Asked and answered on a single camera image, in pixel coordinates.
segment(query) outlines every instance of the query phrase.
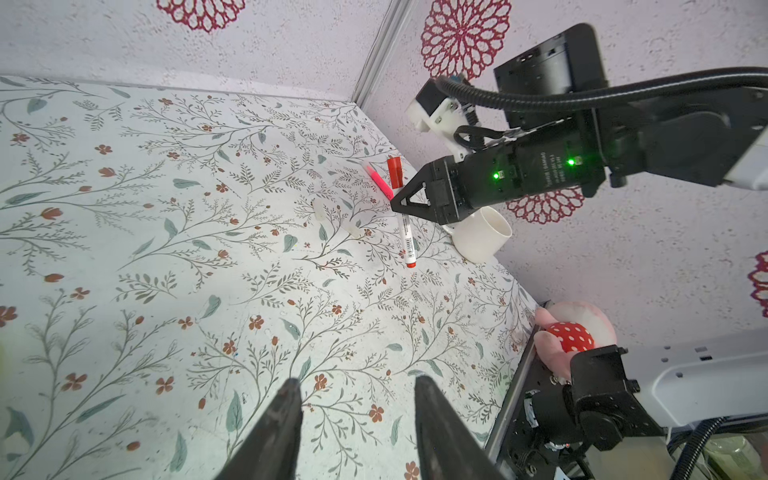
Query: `white plastic part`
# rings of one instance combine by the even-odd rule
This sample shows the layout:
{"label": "white plastic part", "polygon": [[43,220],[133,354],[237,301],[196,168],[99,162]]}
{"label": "white plastic part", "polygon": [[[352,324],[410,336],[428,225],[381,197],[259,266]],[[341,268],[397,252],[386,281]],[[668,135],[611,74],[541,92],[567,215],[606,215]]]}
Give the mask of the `white plastic part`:
{"label": "white plastic part", "polygon": [[427,115],[424,107],[414,99],[406,108],[406,113],[416,130],[435,132],[448,147],[457,163],[464,161],[464,157],[471,153],[468,148],[462,147],[453,140],[453,132],[456,128],[468,124],[467,117],[456,100],[446,98],[432,112],[432,115]]}
{"label": "white plastic part", "polygon": [[768,412],[768,328],[673,346],[635,346],[621,357],[634,396],[660,426]]}
{"label": "white plastic part", "polygon": [[731,187],[768,190],[768,127],[730,169],[724,180]]}

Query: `red polka dot fabric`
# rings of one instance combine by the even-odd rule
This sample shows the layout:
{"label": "red polka dot fabric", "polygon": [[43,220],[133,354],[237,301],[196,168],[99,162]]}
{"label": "red polka dot fabric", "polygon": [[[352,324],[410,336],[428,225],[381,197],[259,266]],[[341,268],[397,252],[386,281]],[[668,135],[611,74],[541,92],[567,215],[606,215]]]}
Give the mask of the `red polka dot fabric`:
{"label": "red polka dot fabric", "polygon": [[594,348],[592,335],[580,323],[553,323],[547,331],[560,340],[564,352],[586,352]]}

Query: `red flower print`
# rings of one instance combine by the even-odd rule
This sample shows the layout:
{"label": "red flower print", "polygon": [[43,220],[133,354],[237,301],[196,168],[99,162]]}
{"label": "red flower print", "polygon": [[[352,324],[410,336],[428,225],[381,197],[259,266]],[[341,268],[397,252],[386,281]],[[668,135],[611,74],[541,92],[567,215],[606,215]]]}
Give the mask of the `red flower print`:
{"label": "red flower print", "polygon": [[194,322],[192,321],[192,317],[188,316],[186,319],[179,319],[179,324],[181,325],[182,330],[186,330],[187,327],[194,325]]}
{"label": "red flower print", "polygon": [[376,407],[376,404],[373,404],[371,405],[371,411],[368,412],[368,416],[373,419],[373,423],[381,422],[382,413],[384,413],[384,409],[381,407]]}
{"label": "red flower print", "polygon": [[261,330],[261,326],[264,324],[264,319],[261,318],[261,315],[256,315],[256,318],[250,317],[250,325],[248,326],[249,329],[257,329]]}
{"label": "red flower print", "polygon": [[0,306],[0,326],[5,326],[6,322],[10,322],[11,320],[15,319],[18,315],[16,315],[16,307],[10,306],[8,308],[5,308],[4,306]]}
{"label": "red flower print", "polygon": [[529,223],[557,223],[563,217],[570,217],[576,209],[584,206],[584,195],[579,187],[565,188],[538,195],[526,195],[507,202],[507,210]]}
{"label": "red flower print", "polygon": [[422,33],[429,74],[479,77],[504,46],[510,9],[509,0],[435,0]]}
{"label": "red flower print", "polygon": [[205,4],[201,0],[157,0],[157,7],[176,23],[210,33],[237,20],[237,14],[245,8],[245,0],[208,1]]}
{"label": "red flower print", "polygon": [[235,348],[235,341],[230,339],[229,342],[224,342],[223,351],[227,355],[232,355],[233,353],[235,353],[237,351],[237,348]]}
{"label": "red flower print", "polygon": [[64,278],[64,275],[61,275],[60,273],[49,273],[48,275],[43,277],[43,280],[48,283],[56,283],[62,278]]}
{"label": "red flower print", "polygon": [[69,389],[79,390],[83,388],[82,383],[85,381],[86,378],[88,378],[87,375],[83,374],[78,376],[77,373],[70,373],[65,377],[68,381],[61,386],[61,391],[66,392]]}
{"label": "red flower print", "polygon": [[43,213],[41,213],[40,216],[45,218],[46,220],[53,220],[56,217],[60,217],[62,214],[63,212],[58,208],[48,207],[45,210],[43,210]]}
{"label": "red flower print", "polygon": [[406,480],[419,480],[419,467],[416,462],[406,463]]}
{"label": "red flower print", "polygon": [[763,316],[768,318],[768,251],[758,254],[755,259],[757,260],[755,271],[747,276],[755,286],[750,296],[760,302]]}
{"label": "red flower print", "polygon": [[90,290],[83,290],[82,286],[79,286],[78,288],[74,289],[74,293],[70,295],[71,298],[75,298],[78,300],[82,300],[85,298],[86,295],[88,295],[91,291]]}
{"label": "red flower print", "polygon": [[174,377],[169,376],[168,380],[163,380],[163,377],[160,377],[157,379],[157,381],[154,383],[155,385],[159,385],[160,388],[155,390],[155,393],[160,395],[162,392],[170,392],[174,389],[174,386],[171,385],[171,383],[174,382]]}
{"label": "red flower print", "polygon": [[326,388],[326,384],[328,383],[328,379],[325,375],[320,373],[319,375],[315,375],[315,390],[322,390]]}

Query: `orange flower print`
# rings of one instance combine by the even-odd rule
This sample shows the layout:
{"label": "orange flower print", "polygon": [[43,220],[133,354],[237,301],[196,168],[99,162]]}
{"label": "orange flower print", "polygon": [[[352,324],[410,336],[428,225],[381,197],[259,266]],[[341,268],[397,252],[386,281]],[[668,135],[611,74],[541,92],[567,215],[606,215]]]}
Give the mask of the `orange flower print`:
{"label": "orange flower print", "polygon": [[60,273],[49,273],[48,275],[43,277],[43,280],[45,280],[48,283],[56,283],[62,278],[64,278],[64,275],[61,275]]}
{"label": "orange flower print", "polygon": [[326,388],[326,384],[328,383],[328,379],[325,375],[320,373],[319,375],[315,375],[315,390],[322,390]]}
{"label": "orange flower print", "polygon": [[157,379],[157,381],[154,383],[155,385],[159,385],[160,388],[155,390],[154,392],[160,395],[162,392],[170,392],[174,389],[174,386],[171,385],[171,383],[174,382],[174,377],[169,376],[168,380],[163,380],[163,377],[160,377]]}
{"label": "orange flower print", "polygon": [[79,286],[78,288],[74,289],[74,293],[70,295],[71,298],[76,298],[78,300],[82,300],[85,298],[86,295],[88,295],[91,291],[90,290],[83,290],[82,286]]}
{"label": "orange flower print", "polygon": [[264,324],[264,319],[261,318],[261,315],[256,315],[256,318],[250,317],[250,325],[248,326],[249,329],[257,329],[261,330],[261,326]]}
{"label": "orange flower print", "polygon": [[419,480],[419,467],[416,462],[406,463],[406,480]]}
{"label": "orange flower print", "polygon": [[235,353],[237,351],[237,348],[235,348],[235,341],[230,339],[229,342],[224,342],[223,350],[227,355],[232,355]]}
{"label": "orange flower print", "polygon": [[179,324],[181,324],[182,330],[186,330],[187,327],[194,325],[194,322],[192,321],[192,317],[188,316],[186,319],[179,319]]}
{"label": "orange flower print", "polygon": [[16,315],[15,306],[10,306],[8,308],[5,308],[4,306],[0,306],[0,326],[5,326],[6,322],[10,322],[17,316],[18,315]]}
{"label": "orange flower print", "polygon": [[41,213],[40,216],[45,218],[46,220],[53,220],[56,217],[60,217],[63,213],[64,212],[62,212],[58,208],[48,207],[45,210],[43,210],[43,213]]}
{"label": "orange flower print", "polygon": [[65,378],[67,379],[67,382],[61,386],[62,392],[66,392],[69,389],[75,391],[83,388],[82,383],[86,378],[88,378],[88,376],[85,374],[78,376],[77,373],[70,373]]}
{"label": "orange flower print", "polygon": [[381,422],[382,413],[384,413],[384,409],[381,407],[376,407],[376,404],[374,403],[371,405],[371,411],[368,412],[368,416],[373,419],[373,423]]}

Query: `white textured wall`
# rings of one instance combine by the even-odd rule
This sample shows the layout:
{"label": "white textured wall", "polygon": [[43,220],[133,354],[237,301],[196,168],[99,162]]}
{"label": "white textured wall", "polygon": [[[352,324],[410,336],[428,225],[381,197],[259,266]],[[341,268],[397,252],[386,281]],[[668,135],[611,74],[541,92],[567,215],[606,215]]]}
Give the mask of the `white textured wall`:
{"label": "white textured wall", "polygon": [[[416,9],[366,112],[414,164],[448,153],[404,110],[429,74],[420,35],[431,1]],[[765,0],[518,0],[496,65],[578,23],[595,27],[611,84],[735,65],[768,66]],[[474,81],[495,90],[492,68]],[[481,121],[504,127],[482,109]],[[558,223],[515,219],[498,255],[537,300],[587,300],[624,343],[704,338],[768,326],[750,298],[755,256],[768,250],[768,194],[629,177]]]}
{"label": "white textured wall", "polygon": [[4,0],[0,70],[349,99],[388,4],[245,0],[236,21],[207,33],[174,23],[155,0]]}

